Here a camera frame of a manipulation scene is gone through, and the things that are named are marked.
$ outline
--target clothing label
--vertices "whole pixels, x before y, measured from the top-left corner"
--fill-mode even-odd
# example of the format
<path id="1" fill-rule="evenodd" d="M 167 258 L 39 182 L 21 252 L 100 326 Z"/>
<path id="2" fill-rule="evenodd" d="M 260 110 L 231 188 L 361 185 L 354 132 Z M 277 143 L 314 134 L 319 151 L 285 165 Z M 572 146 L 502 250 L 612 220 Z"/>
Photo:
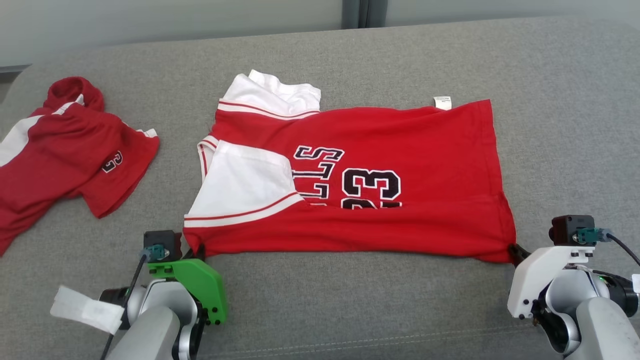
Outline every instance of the clothing label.
<path id="1" fill-rule="evenodd" d="M 441 110 L 451 110 L 451 96 L 436 96 L 433 98 L 436 108 Z"/>

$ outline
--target white sleeve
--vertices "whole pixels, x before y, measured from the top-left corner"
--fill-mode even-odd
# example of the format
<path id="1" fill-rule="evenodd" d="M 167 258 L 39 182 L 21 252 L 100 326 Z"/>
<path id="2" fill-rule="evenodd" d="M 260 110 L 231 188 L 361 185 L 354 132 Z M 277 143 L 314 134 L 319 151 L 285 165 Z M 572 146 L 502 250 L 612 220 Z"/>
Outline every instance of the white sleeve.
<path id="1" fill-rule="evenodd" d="M 289 160 L 275 152 L 220 140 L 209 175 L 184 227 L 240 224 L 271 216 L 304 201 L 291 176 Z"/>
<path id="2" fill-rule="evenodd" d="M 249 76 L 237 75 L 220 99 L 232 104 L 249 105 L 274 115 L 291 117 L 320 110 L 320 89 L 310 84 L 286 85 L 269 74 L 252 70 Z"/>

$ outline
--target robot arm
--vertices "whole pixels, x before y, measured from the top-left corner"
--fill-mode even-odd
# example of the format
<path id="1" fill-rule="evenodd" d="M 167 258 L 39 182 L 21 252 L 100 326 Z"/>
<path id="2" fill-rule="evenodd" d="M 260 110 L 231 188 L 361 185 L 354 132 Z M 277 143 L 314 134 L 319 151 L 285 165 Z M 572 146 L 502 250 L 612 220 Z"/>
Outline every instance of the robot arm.
<path id="1" fill-rule="evenodd" d="M 640 359 L 640 338 L 627 318 L 638 309 L 632 283 L 584 266 L 596 242 L 581 236 L 595 228 L 593 218 L 568 215 L 552 223 L 556 246 L 532 254 L 519 245 L 510 249 L 516 271 L 509 312 L 540 324 L 566 359 Z"/>

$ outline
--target basketball jersey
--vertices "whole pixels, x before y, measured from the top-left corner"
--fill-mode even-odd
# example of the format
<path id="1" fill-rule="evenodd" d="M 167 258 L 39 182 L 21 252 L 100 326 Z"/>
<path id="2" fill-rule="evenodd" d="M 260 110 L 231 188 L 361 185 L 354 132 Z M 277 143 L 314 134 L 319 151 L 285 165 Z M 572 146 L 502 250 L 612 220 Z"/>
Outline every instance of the basketball jersey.
<path id="1" fill-rule="evenodd" d="M 509 261 L 515 226 L 490 101 L 320 112 L 319 92 L 316 101 L 292 96 L 296 85 L 283 95 L 251 80 L 236 77 L 198 144 L 204 182 L 184 230 L 192 247 Z"/>
<path id="2" fill-rule="evenodd" d="M 101 218 L 133 192 L 158 137 L 103 111 L 102 93 L 89 81 L 62 79 L 0 143 L 0 256 L 60 198 L 82 196 Z"/>

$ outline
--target printed number 23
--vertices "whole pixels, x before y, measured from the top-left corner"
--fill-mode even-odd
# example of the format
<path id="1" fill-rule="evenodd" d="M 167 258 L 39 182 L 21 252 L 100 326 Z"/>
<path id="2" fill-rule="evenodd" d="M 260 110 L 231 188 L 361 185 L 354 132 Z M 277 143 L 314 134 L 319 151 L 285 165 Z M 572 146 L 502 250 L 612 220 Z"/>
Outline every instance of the printed number 23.
<path id="1" fill-rule="evenodd" d="M 345 209 L 376 209 L 373 201 L 362 199 L 362 187 L 380 189 L 380 207 L 397 208 L 401 202 L 393 201 L 400 195 L 400 177 L 393 170 L 368 170 L 364 168 L 347 168 L 342 172 L 342 192 L 348 197 L 342 199 Z"/>

